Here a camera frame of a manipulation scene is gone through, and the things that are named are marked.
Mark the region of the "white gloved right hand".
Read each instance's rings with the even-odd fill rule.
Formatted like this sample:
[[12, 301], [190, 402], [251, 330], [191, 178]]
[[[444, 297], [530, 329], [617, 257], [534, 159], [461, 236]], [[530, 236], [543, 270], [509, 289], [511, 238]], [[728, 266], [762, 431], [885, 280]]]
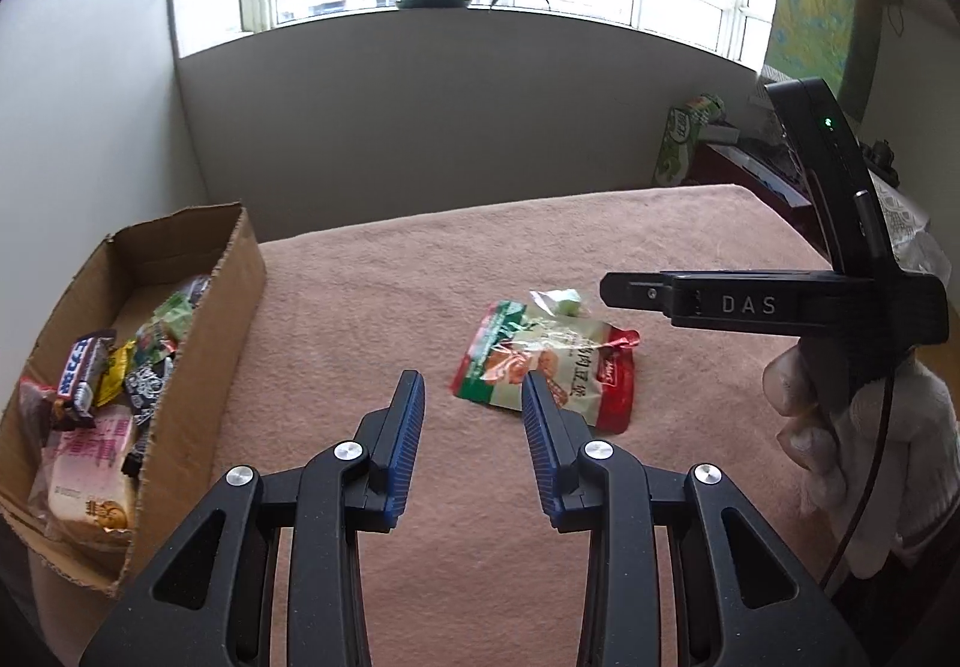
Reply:
[[921, 361], [896, 370], [884, 447], [877, 446], [884, 384], [864, 385], [839, 417], [825, 417], [799, 350], [788, 348], [765, 368], [763, 391], [786, 423], [782, 451], [804, 469], [804, 508], [827, 514], [833, 536], [848, 534], [875, 454], [877, 478], [844, 561], [859, 579], [877, 575], [887, 558], [919, 560], [958, 509], [958, 424], [949, 388]]

